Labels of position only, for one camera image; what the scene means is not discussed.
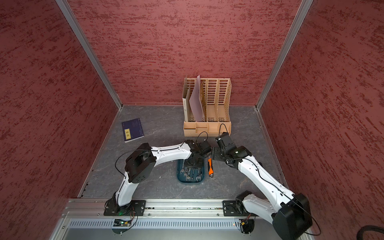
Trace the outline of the orange handled adjustable wrench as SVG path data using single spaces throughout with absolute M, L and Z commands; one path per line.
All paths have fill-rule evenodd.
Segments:
M 213 162 L 211 158 L 208 159 L 208 171 L 209 171 L 209 177 L 213 178 L 214 170 L 213 170 Z

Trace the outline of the teal plastic storage tray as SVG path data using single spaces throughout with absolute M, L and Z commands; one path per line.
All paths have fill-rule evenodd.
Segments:
M 180 183 L 183 184 L 199 184 L 205 179 L 205 167 L 203 166 L 202 169 L 195 169 L 195 168 L 187 168 L 184 166 L 184 161 L 185 160 L 178 160 L 177 164 L 177 179 Z M 190 169 L 191 170 L 191 178 L 192 180 L 190 182 L 186 181 L 185 178 L 185 171 Z M 196 176 L 198 172 L 202 172 L 202 180 L 200 182 L 196 182 Z

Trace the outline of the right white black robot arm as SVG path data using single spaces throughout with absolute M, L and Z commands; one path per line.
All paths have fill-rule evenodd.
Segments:
M 272 224 L 282 240 L 296 240 L 313 225 L 310 202 L 280 184 L 244 146 L 237 147 L 228 133 L 216 138 L 215 154 L 229 167 L 244 174 L 264 194 L 266 200 L 245 191 L 236 197 L 235 211 L 256 215 Z

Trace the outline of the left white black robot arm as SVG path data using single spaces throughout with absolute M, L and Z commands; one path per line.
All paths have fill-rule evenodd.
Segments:
M 116 204 L 125 207 L 132 201 L 133 194 L 139 183 L 145 181 L 153 168 L 172 161 L 184 161 L 188 168 L 204 166 L 204 160 L 212 153 L 208 141 L 199 144 L 186 140 L 181 144 L 167 147 L 151 147 L 144 143 L 126 159 L 124 179 L 115 193 Z

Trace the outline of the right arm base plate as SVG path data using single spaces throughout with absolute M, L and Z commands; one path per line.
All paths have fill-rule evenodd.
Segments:
M 243 204 L 240 201 L 222 201 L 225 217 L 243 217 L 246 215 Z

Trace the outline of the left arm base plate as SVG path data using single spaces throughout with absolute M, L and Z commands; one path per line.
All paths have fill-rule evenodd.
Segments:
M 132 200 L 128 205 L 119 206 L 115 199 L 106 201 L 104 216 L 143 216 L 147 201 Z

